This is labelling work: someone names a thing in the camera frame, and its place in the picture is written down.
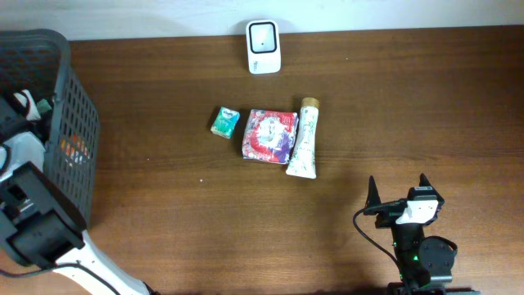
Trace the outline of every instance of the tube cap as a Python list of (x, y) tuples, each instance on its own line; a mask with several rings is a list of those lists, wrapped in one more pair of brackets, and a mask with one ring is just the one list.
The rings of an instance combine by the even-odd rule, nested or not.
[(320, 107), (320, 102), (316, 98), (304, 98), (302, 99), (302, 107)]

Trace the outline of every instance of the white tube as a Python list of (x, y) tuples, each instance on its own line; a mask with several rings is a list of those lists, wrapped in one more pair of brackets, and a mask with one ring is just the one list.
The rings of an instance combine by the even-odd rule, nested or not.
[(302, 99), (296, 145), (286, 169), (288, 175), (317, 178), (314, 166), (314, 136), (317, 129), (319, 105), (320, 103), (315, 98)]

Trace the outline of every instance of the wooden table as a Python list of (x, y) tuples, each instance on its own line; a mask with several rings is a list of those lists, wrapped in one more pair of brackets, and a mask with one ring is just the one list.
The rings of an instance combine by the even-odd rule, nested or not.
[[(459, 246), (450, 287), (524, 293), (524, 27), (284, 34), (282, 70), (247, 71), (243, 36), (73, 42), (102, 132), (96, 244), (162, 294), (385, 287), (390, 259), (351, 224), (426, 173), (445, 198), (426, 228)], [(316, 180), (243, 160), (251, 108), (320, 100)], [(231, 140), (219, 106), (239, 110)], [(374, 218), (362, 228), (392, 250)], [(2, 268), (22, 271), (5, 254)], [(85, 294), (60, 275), (2, 293)]]

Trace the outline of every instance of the black cable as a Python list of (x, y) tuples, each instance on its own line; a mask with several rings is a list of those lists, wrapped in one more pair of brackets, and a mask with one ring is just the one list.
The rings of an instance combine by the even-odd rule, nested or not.
[(24, 273), (24, 274), (12, 274), (12, 273), (6, 272), (5, 270), (0, 270), (0, 275), (11, 278), (11, 279), (23, 279), (23, 278), (29, 278), (35, 275), (46, 274), (50, 271), (59, 270), (59, 269), (66, 268), (66, 267), (74, 267), (74, 268), (83, 270), (85, 273), (87, 273), (88, 275), (91, 275), (98, 282), (100, 282), (101, 284), (106, 286), (108, 289), (110, 289), (115, 295), (120, 295), (120, 293), (118, 293), (118, 291), (116, 291), (116, 289), (113, 286), (111, 286), (109, 283), (107, 283), (103, 278), (101, 278), (97, 274), (93, 273), (90, 269), (78, 263), (64, 263), (64, 264), (53, 266), (47, 269), (31, 271), (31, 272)]
[[(395, 263), (396, 268), (399, 269), (400, 275), (402, 275), (402, 269), (400, 268), (399, 261), (396, 260), (396, 258), (393, 256), (393, 254), (391, 254), (389, 251), (384, 249), (384, 247), (382, 247), (381, 245), (377, 244), (377, 242), (373, 241), (370, 237), (368, 237), (368, 235), (363, 230), (361, 230), (360, 227), (357, 225), (357, 216), (362, 214), (366, 209), (369, 209), (369, 208), (360, 209), (353, 215), (353, 226), (355, 227), (355, 229), (360, 234), (362, 234), (362, 236), (365, 239), (368, 240), (368, 242), (370, 242), (373, 246), (377, 247), (378, 250), (380, 250), (380, 251), (384, 252), (386, 255), (388, 255), (393, 260), (393, 262)], [(408, 293), (408, 295), (411, 295), (411, 289), (409, 288), (408, 282), (406, 281), (406, 279), (402, 278), (402, 282), (404, 283), (404, 287), (405, 287), (406, 292)]]
[(11, 148), (3, 143), (0, 143), (0, 148), (6, 151), (6, 160), (3, 162), (2, 167), (0, 167), (0, 176), (2, 176), (6, 173), (7, 167), (9, 167), (9, 163), (11, 162)]

